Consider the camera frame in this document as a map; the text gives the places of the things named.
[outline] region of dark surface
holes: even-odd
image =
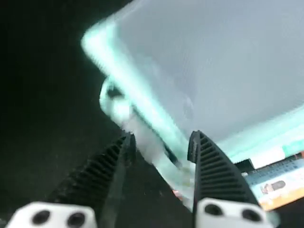
[[[73,167],[120,134],[100,111],[103,77],[80,39],[126,1],[3,3],[0,218],[49,194]],[[152,166],[141,161],[133,176],[118,227],[190,227],[190,214]],[[304,227],[301,201],[280,209],[288,227]]]

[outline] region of black background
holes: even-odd
[[[80,39],[127,0],[10,0],[1,7],[0,218],[42,199],[120,129],[100,110],[104,76]],[[304,200],[279,210],[302,227]],[[191,214],[143,161],[124,192],[118,227],[190,227]]]

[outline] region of transparent plastic lid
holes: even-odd
[[[301,0],[137,0],[103,22],[108,43],[99,45],[116,68],[132,68],[118,84],[139,82],[186,138],[200,129],[228,149],[227,139],[256,126],[267,129],[255,144],[303,124],[303,18]]]
[[[102,110],[120,126],[140,114],[137,140],[153,129],[186,161],[189,136],[201,130],[234,163],[269,164],[304,139],[303,41],[302,0],[134,0],[92,26],[82,47],[108,77]],[[110,102],[112,86],[123,97]],[[193,197],[194,166],[177,169],[166,156],[153,164]]]

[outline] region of clear plastic container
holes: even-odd
[[[123,94],[103,110],[135,108],[180,161],[193,130],[233,162],[304,139],[302,0],[135,0],[82,46]]]

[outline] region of screw hole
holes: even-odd
[[[34,225],[42,225],[48,221],[50,216],[50,212],[48,210],[42,210],[34,215],[32,222]]]
[[[243,210],[242,216],[243,218],[253,222],[260,222],[262,220],[258,213],[250,209]]]
[[[208,204],[205,207],[205,212],[208,214],[214,215],[214,216],[223,215],[222,209],[219,206],[214,205],[214,204]]]
[[[80,228],[85,223],[85,215],[81,212],[70,215],[67,220],[67,226],[70,228]]]

